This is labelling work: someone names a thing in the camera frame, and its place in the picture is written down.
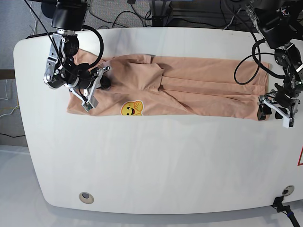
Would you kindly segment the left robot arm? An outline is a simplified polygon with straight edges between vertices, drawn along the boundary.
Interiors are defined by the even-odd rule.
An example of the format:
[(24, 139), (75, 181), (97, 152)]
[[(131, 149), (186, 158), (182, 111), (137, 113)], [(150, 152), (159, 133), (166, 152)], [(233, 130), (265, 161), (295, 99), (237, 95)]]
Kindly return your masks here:
[[(247, 0), (245, 8), (254, 27), (262, 36), (252, 47), (252, 58), (259, 68), (283, 80), (275, 89), (258, 98), (258, 120), (265, 120), (275, 110), (275, 118), (282, 119), (284, 127), (294, 125), (295, 114), (303, 91), (303, 58), (293, 39), (302, 40), (303, 26), (297, 20), (303, 10), (301, 0)], [(261, 63), (260, 44), (274, 50), (275, 62), (283, 68), (278, 75)]]

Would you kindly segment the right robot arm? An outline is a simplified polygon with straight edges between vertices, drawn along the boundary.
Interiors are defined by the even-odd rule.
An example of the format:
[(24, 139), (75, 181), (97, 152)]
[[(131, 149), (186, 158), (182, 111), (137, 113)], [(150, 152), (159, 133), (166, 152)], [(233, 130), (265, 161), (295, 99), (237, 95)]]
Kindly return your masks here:
[[(87, 110), (96, 108), (96, 89), (108, 89), (111, 86), (109, 78), (104, 73), (110, 67), (100, 68), (98, 63), (104, 51), (104, 42), (96, 29), (84, 24), (89, 0), (43, 0), (42, 13), (52, 19), (51, 26), (56, 32), (51, 36), (51, 47), (46, 62), (44, 82), (51, 89), (65, 86)], [(100, 51), (92, 63), (77, 65), (74, 56), (79, 50), (79, 40), (76, 32), (86, 29), (92, 31), (99, 40)]]

